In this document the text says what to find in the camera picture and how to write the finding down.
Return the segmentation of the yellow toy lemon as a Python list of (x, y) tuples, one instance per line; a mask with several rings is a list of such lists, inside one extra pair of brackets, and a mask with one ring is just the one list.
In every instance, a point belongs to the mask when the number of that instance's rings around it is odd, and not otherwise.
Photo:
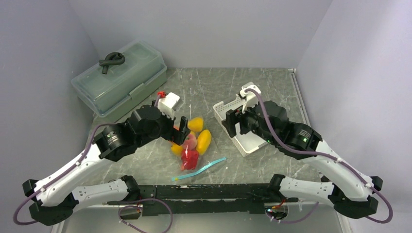
[(171, 151), (176, 157), (181, 157), (183, 147), (181, 145), (178, 145), (178, 144), (172, 144), (171, 145)]
[(201, 117), (195, 117), (188, 122), (188, 128), (195, 132), (199, 133), (204, 128), (204, 120)]

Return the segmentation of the clear zip top bag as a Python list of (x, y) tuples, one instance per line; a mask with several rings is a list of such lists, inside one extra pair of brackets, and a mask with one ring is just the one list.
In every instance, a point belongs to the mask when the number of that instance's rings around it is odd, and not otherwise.
[(212, 135), (206, 128), (205, 121), (202, 117), (195, 117), (188, 121), (189, 135), (182, 145), (172, 143), (171, 152), (180, 159), (181, 175), (171, 177), (171, 181), (176, 182), (197, 176), (212, 166), (226, 161), (227, 158), (221, 157), (210, 161), (204, 159), (204, 155), (211, 152), (217, 152), (211, 149)]

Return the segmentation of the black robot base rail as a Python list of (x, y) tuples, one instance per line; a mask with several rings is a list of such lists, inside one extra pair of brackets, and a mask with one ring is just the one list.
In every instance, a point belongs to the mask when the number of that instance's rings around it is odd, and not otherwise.
[(271, 190), (266, 183), (141, 185), (140, 194), (109, 205), (142, 205), (143, 216), (168, 214), (166, 203), (174, 214), (248, 212), (263, 214), (271, 205), (297, 202)]

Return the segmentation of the red toy pepper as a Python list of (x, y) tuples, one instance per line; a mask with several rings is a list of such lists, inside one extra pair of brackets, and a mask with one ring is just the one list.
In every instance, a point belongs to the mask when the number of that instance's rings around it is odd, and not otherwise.
[(199, 160), (199, 152), (196, 150), (183, 150), (181, 155), (181, 170), (194, 170)]

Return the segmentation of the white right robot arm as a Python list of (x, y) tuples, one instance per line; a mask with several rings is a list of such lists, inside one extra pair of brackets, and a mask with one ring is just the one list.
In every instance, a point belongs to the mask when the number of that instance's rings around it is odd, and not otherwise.
[(233, 107), (223, 111), (220, 117), (229, 137), (252, 134), (322, 173), (320, 182), (275, 174), (268, 187), (271, 200), (316, 201), (353, 219), (370, 218), (377, 212), (378, 200), (374, 194), (381, 190), (382, 179), (357, 171), (309, 125), (290, 121), (285, 108), (265, 101), (251, 107)]

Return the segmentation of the pink toy peach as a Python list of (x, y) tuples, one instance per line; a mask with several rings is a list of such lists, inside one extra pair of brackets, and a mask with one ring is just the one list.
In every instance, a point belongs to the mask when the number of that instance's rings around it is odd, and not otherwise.
[(190, 133), (184, 143), (182, 144), (183, 150), (194, 150), (197, 147), (197, 138), (194, 134)]

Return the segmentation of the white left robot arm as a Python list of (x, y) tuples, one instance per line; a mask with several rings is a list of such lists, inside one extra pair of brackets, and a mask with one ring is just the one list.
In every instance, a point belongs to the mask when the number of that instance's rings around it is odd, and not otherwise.
[(86, 148), (62, 168), (44, 179), (23, 183), (27, 200), (33, 201), (29, 207), (32, 223), (52, 226), (101, 202), (135, 203), (141, 194), (133, 176), (94, 186), (82, 186), (82, 182), (158, 138), (183, 144), (190, 133), (188, 119), (181, 117), (179, 128), (174, 122), (175, 117), (165, 111), (144, 105), (122, 123), (102, 124), (102, 131), (93, 133)]

